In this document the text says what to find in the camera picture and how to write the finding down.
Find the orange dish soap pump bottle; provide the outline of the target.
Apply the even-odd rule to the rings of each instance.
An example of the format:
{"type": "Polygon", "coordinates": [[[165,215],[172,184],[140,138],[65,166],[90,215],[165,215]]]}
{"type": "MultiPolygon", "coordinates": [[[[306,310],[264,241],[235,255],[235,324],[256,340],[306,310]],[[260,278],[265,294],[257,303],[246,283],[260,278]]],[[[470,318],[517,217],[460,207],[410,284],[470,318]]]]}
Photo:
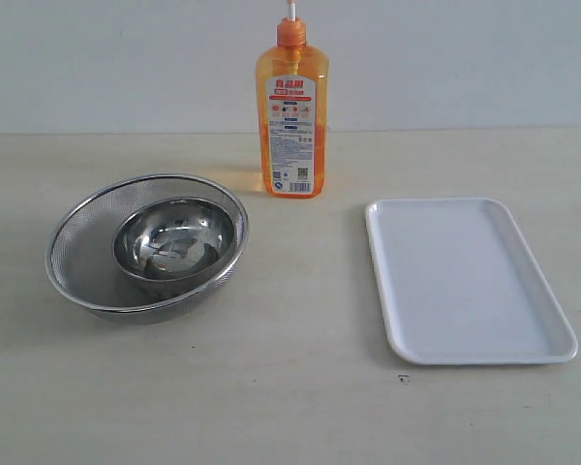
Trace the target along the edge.
{"type": "Polygon", "coordinates": [[[270,195],[310,199],[325,183],[329,58],[286,5],[276,45],[256,62],[261,174],[270,195]]]}

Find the small stainless steel bowl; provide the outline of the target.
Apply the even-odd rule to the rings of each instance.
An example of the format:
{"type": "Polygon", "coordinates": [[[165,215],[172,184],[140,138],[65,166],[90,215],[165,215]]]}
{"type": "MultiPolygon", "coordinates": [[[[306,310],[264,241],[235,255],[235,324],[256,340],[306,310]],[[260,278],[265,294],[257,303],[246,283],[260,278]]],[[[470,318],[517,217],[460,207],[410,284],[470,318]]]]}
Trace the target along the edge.
{"type": "Polygon", "coordinates": [[[117,265],[138,289],[159,299],[205,284],[227,265],[242,221],[219,203],[170,198],[128,217],[112,242],[117,265]]]}

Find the steel mesh colander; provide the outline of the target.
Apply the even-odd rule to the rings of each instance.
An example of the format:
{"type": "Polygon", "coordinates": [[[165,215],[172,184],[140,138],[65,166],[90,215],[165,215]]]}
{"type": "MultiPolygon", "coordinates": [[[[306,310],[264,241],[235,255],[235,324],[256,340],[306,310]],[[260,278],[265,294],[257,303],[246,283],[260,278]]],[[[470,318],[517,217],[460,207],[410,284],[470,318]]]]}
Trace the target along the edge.
{"type": "Polygon", "coordinates": [[[100,318],[123,324],[159,323],[188,313],[224,286],[248,236],[247,211],[227,187],[196,175],[147,174],[107,186],[69,211],[48,244],[46,274],[58,293],[100,318]],[[242,233],[229,263],[211,280],[170,299],[154,298],[122,273],[113,256],[113,238],[128,217],[148,204],[187,197],[219,203],[242,221],[242,233]]]}

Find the white plastic tray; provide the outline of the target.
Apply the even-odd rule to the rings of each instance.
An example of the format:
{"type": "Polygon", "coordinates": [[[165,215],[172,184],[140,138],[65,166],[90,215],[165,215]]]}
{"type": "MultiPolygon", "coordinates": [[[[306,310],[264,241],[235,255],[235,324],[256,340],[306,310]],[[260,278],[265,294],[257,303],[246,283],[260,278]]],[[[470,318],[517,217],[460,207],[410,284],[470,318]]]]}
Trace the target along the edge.
{"type": "Polygon", "coordinates": [[[578,341],[513,215],[489,198],[389,199],[365,223],[386,337],[417,365],[540,365],[578,341]]]}

